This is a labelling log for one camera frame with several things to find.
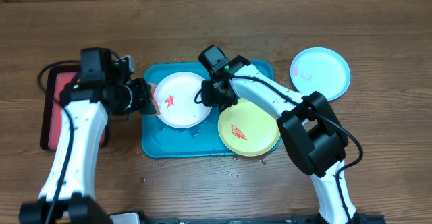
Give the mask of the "light blue plate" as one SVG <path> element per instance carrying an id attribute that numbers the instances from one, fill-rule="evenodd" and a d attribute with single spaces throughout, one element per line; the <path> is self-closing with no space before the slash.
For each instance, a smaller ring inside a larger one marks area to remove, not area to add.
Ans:
<path id="1" fill-rule="evenodd" d="M 311 47 L 293 59 L 290 79 L 298 92 L 310 95 L 317 91 L 328 101 L 333 101 L 348 90 L 351 71 L 337 52 L 325 47 Z"/>

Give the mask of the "yellow plate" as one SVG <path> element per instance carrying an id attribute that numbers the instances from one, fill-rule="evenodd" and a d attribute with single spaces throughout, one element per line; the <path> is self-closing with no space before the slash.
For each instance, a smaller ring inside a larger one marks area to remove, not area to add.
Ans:
<path id="1" fill-rule="evenodd" d="M 276 120 L 246 99 L 220 114 L 218 132 L 227 148 L 245 157 L 265 154 L 280 140 Z"/>

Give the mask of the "white plate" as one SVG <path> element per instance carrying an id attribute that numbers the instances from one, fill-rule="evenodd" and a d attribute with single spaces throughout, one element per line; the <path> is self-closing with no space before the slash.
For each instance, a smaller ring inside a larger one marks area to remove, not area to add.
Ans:
<path id="1" fill-rule="evenodd" d="M 195 103 L 203 80 L 192 72 L 176 72 L 162 79 L 154 93 L 158 118 L 174 128 L 191 128 L 206 119 L 212 107 Z"/>

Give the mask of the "teal plastic tray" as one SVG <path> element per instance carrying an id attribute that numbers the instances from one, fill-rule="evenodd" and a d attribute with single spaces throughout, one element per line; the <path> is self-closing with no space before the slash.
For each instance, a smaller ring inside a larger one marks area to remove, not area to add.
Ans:
<path id="1" fill-rule="evenodd" d="M 206 119 L 191 128 L 174 128 L 158 117 L 143 117 L 142 149 L 152 158 L 234 155 L 219 136 L 221 113 L 214 107 Z"/>

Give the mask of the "dark green bow-shaped sponge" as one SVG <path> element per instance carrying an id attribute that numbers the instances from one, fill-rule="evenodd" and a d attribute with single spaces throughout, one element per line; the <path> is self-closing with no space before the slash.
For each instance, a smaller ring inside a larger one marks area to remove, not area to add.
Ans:
<path id="1" fill-rule="evenodd" d="M 157 86 L 148 82 L 145 82 L 144 85 L 145 104 L 140 109 L 140 113 L 148 117 L 157 116 L 160 114 L 160 108 L 155 99 L 155 90 Z"/>

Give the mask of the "dark red tray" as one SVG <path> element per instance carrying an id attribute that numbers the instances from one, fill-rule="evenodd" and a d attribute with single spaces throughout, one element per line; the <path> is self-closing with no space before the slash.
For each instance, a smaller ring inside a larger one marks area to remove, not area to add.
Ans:
<path id="1" fill-rule="evenodd" d="M 57 149 L 61 134 L 61 107 L 53 99 L 59 99 L 59 93 L 79 71 L 79 65 L 58 65 L 49 70 L 40 133 L 40 147 L 43 150 Z"/>

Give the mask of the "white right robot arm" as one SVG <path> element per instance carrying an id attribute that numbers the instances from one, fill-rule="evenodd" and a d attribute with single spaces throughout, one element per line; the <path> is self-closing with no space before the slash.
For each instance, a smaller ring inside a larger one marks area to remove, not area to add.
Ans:
<path id="1" fill-rule="evenodd" d="M 272 116 L 291 161 L 313 181 L 321 220 L 354 223 L 356 209 L 344 178 L 345 148 L 354 136 L 328 100 L 318 92 L 303 96 L 284 88 L 242 56 L 201 54 L 198 60 L 210 76 L 202 83 L 202 104 L 224 110 L 242 98 Z"/>

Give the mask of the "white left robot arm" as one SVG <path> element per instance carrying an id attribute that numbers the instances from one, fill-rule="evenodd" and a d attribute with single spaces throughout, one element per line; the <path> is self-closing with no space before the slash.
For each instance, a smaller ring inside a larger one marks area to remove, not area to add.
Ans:
<path id="1" fill-rule="evenodd" d="M 95 169 L 99 145 L 110 115 L 139 111 L 156 115 L 155 85 L 132 79 L 135 62 L 109 51 L 84 51 L 80 72 L 55 102 L 61 107 L 61 133 L 50 174 L 38 201 L 23 204 L 21 223 L 146 223 L 136 211 L 108 215 L 96 202 Z"/>

